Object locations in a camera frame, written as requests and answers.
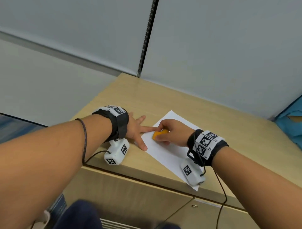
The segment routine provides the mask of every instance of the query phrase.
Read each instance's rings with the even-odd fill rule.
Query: left hand
[[[143,115],[139,117],[138,119],[133,118],[133,112],[129,113],[129,122],[127,125],[127,134],[126,137],[133,139],[136,141],[138,147],[141,150],[146,151],[148,148],[144,141],[142,140],[142,137],[140,136],[140,133],[146,133],[155,131],[157,127],[147,127],[147,126],[141,126],[140,124],[145,120],[146,116]]]

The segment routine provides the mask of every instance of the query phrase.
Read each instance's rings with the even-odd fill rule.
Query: dark blue pants
[[[98,212],[84,200],[74,202],[57,221],[53,229],[102,229]],[[165,225],[162,229],[180,229],[178,226]]]

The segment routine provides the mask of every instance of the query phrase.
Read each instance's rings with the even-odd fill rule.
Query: yellow eraser
[[[163,129],[161,132],[155,131],[154,134],[153,134],[153,136],[152,136],[152,139],[155,140],[155,137],[156,137],[157,135],[160,135],[160,134],[167,134],[167,133],[169,133],[169,131],[168,131],[168,130],[165,130],[165,129]]]

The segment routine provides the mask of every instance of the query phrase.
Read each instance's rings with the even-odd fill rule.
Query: wooden tabletop
[[[152,126],[170,110],[204,130],[224,137],[230,147],[266,168],[302,187],[302,152],[277,127],[266,119],[243,113],[127,74],[120,74],[73,118],[90,115],[105,105],[118,105],[134,117],[146,115],[144,125]],[[99,150],[108,148],[103,144]],[[224,195],[211,167],[206,181],[196,192],[133,142],[119,166],[109,166],[103,154],[92,158],[89,165],[116,172],[145,182],[222,203]],[[228,205],[243,208],[223,184]]]

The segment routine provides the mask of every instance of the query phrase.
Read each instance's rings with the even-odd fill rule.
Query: right arm
[[[156,140],[187,146],[193,129],[174,119],[163,120]],[[230,147],[214,156],[212,167],[260,228],[302,228],[302,188]]]

